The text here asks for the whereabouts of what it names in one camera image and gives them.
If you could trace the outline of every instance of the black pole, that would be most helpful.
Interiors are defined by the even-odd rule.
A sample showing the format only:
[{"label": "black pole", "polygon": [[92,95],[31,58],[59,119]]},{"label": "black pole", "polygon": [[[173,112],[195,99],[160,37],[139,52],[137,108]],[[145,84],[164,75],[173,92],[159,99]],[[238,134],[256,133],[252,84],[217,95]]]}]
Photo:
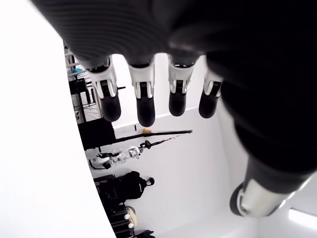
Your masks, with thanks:
[{"label": "black pole", "polygon": [[131,136],[119,138],[119,139],[116,139],[116,143],[126,141],[126,140],[141,138],[141,137],[150,137],[150,136],[154,136],[154,135],[177,135],[177,134],[187,134],[187,133],[190,134],[192,132],[193,132],[193,130],[166,131],[166,132],[157,132],[157,133],[151,132],[151,133],[146,133],[146,134],[131,135]]}]

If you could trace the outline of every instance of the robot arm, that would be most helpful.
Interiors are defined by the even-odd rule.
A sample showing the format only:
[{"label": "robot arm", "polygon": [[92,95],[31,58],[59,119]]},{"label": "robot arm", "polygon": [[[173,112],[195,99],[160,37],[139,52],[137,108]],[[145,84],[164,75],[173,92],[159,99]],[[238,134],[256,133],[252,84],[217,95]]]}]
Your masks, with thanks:
[{"label": "robot arm", "polygon": [[159,52],[171,56],[169,107],[180,116],[193,55],[207,55],[210,71],[223,81],[207,73],[199,112],[205,118],[214,114],[221,89],[250,155],[245,181],[230,202],[235,214],[272,214],[317,170],[314,7],[270,0],[260,8],[252,8],[251,0],[33,3],[88,70],[109,121],[121,112],[109,56],[126,57],[140,100],[139,121],[149,126],[155,118],[154,75],[151,61],[143,59]]}]

